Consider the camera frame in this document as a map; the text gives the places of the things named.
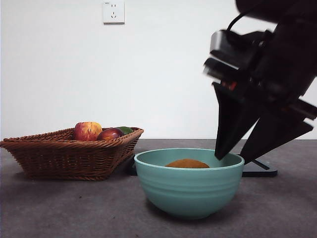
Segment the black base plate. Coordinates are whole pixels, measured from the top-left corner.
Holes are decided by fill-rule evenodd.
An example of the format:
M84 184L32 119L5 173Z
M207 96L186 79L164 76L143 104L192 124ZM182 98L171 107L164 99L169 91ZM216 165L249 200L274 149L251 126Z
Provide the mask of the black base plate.
M259 159L252 160L244 166L242 177L275 177L277 170L271 165L260 161Z
M131 176L138 175L134 164L134 156L128 159L125 170ZM246 164L242 173L242 177L275 177L276 175L277 170L275 168L269 167L268 164L261 162L259 159Z

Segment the countertop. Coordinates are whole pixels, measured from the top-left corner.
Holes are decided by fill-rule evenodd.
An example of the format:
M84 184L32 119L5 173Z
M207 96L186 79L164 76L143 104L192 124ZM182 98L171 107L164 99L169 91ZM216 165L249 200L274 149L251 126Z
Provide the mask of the countertop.
M135 152L214 146L215 140L140 139ZM2 149L1 238L316 238L317 140L291 141L261 160L278 175L242 178L223 209L183 221L146 199L127 163L104 181L30 180Z

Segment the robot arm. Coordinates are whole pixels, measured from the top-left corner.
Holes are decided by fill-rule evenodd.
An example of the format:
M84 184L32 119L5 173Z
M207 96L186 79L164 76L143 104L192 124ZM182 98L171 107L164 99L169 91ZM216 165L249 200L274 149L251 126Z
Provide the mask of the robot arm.
M241 156L246 163L313 129L317 108L300 100L317 75L317 1L236 0L240 16L277 23L274 32L211 37L205 62L219 103L215 155L222 159L256 123Z

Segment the green fruit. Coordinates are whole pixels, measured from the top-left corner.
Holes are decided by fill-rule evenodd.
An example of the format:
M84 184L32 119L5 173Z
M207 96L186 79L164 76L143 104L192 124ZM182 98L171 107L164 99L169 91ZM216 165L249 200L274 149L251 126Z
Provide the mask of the green fruit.
M119 126L118 129L122 130L122 132L127 135L133 132L133 130L127 126Z

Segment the bowl rim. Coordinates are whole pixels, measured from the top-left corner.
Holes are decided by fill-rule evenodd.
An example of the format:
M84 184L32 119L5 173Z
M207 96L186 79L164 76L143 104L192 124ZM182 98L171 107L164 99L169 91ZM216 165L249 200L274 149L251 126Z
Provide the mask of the bowl rim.
M230 165L230 166L223 166L223 167L216 167L216 168L176 168L176 167L166 167L166 166L160 166L160 165L152 165L152 164L148 164L145 162L142 162L138 159L138 156L142 155L142 154L146 154L146 153L150 153L150 152L154 152L154 151L161 151L161 150L208 150L208 151L214 151L212 149L205 149L205 148L163 148L163 149L155 149L155 150L147 150L144 152L140 152L138 154L136 154L134 156L134 161L138 164L144 165L144 166L149 166L149 167L153 167L153 168L162 168L162 169L167 169L167 170L187 170L187 171L209 171L209 170L227 170L230 168L234 168L234 167L239 167L241 165L244 165L244 159L237 154L232 154L229 153L230 155L234 155L237 156L241 159L241 161L237 164L234 165Z

